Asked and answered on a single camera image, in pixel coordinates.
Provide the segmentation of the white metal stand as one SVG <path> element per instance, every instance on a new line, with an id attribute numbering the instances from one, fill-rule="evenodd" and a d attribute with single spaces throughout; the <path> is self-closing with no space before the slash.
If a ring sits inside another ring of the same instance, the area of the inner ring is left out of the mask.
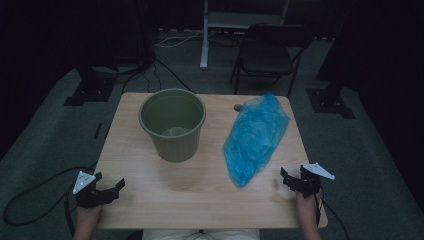
<path id="1" fill-rule="evenodd" d="M 208 68 L 210 28 L 247 29 L 249 26 L 260 22 L 282 25 L 285 22 L 290 2 L 291 0 L 283 1 L 283 7 L 279 14 L 256 14 L 211 11 L 209 9 L 209 0 L 204 0 L 200 69 L 206 70 Z"/>

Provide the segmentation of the person's left hand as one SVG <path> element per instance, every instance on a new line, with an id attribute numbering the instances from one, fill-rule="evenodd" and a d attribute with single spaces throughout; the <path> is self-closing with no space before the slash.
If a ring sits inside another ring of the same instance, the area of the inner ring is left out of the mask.
<path id="1" fill-rule="evenodd" d="M 77 224 L 78 225 L 89 225 L 96 224 L 101 216 L 102 206 L 96 206 L 93 208 L 77 207 Z"/>

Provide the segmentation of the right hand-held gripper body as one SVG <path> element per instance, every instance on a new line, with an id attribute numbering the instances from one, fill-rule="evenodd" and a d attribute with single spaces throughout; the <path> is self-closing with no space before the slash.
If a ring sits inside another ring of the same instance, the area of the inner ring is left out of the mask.
<path id="1" fill-rule="evenodd" d="M 304 198 L 310 195 L 317 194 L 321 188 L 321 178 L 334 180 L 335 176 L 328 172 L 319 163 L 303 164 L 300 167 L 300 189 Z"/>

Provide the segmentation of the person's right hand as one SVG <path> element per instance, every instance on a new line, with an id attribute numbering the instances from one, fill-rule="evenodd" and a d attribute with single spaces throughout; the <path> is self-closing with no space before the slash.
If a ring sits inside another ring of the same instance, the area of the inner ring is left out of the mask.
<path id="1" fill-rule="evenodd" d="M 317 224 L 317 217 L 320 213 L 318 204 L 316 195 L 304 197 L 302 193 L 296 193 L 296 209 L 301 224 Z"/>

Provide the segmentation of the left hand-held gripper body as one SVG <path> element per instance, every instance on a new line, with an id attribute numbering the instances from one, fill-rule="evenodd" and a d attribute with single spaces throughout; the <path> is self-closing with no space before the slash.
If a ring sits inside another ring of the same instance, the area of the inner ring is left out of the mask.
<path id="1" fill-rule="evenodd" d="M 74 184 L 72 193 L 76 197 L 77 205 L 84 208 L 93 208 L 111 203 L 114 198 L 107 195 L 107 190 L 97 190 L 94 175 L 80 171 Z"/>

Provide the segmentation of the person's light clothing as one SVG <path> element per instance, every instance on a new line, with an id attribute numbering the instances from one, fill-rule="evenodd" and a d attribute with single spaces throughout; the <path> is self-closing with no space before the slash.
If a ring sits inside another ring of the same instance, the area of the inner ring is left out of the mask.
<path id="1" fill-rule="evenodd" d="M 142 240 L 260 240 L 258 229 L 145 230 Z"/>

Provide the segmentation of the blue plastic bag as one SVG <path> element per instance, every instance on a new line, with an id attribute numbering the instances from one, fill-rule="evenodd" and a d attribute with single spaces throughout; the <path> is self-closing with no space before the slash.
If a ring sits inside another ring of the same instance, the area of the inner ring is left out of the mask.
<path id="1" fill-rule="evenodd" d="M 246 101 L 224 143 L 229 177 L 245 187 L 268 164 L 290 122 L 280 101 L 271 93 Z"/>

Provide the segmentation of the black stand with base plate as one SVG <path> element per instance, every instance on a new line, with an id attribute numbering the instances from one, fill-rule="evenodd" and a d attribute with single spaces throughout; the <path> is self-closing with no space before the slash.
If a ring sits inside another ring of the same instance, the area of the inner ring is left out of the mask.
<path id="1" fill-rule="evenodd" d="M 103 77 L 92 67 L 76 68 L 81 81 L 72 96 L 69 96 L 64 106 L 82 106 L 86 102 L 107 102 L 116 83 L 115 78 Z"/>
<path id="2" fill-rule="evenodd" d="M 317 75 L 319 80 L 328 81 L 325 88 L 307 88 L 306 92 L 315 113 L 339 114 L 345 119 L 354 119 L 355 115 L 341 97 L 341 90 L 345 87 L 344 77 L 340 71 L 324 64 Z"/>

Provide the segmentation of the black floor strips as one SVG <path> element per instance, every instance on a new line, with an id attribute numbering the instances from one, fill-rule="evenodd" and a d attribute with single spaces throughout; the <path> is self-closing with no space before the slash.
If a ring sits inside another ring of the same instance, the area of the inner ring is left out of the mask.
<path id="1" fill-rule="evenodd" d="M 106 139 L 110 130 L 111 124 L 110 123 L 99 123 L 94 138 L 95 139 Z"/>

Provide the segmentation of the black folding chair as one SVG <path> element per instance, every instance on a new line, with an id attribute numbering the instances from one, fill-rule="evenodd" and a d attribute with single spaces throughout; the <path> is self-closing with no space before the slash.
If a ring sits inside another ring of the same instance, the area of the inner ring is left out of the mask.
<path id="1" fill-rule="evenodd" d="M 229 79 L 235 81 L 234 94 L 238 94 L 241 77 L 275 77 L 276 84 L 282 76 L 291 76 L 286 95 L 289 98 L 301 55 L 314 39 L 314 33 L 304 25 L 251 25 L 242 38 Z"/>

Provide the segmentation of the green plastic bin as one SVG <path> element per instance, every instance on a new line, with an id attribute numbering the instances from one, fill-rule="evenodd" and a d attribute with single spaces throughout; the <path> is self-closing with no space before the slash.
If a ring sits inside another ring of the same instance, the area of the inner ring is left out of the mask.
<path id="1" fill-rule="evenodd" d="M 197 152 L 206 107 L 198 95 L 188 90 L 165 89 L 143 101 L 138 119 L 159 156 L 180 163 Z"/>

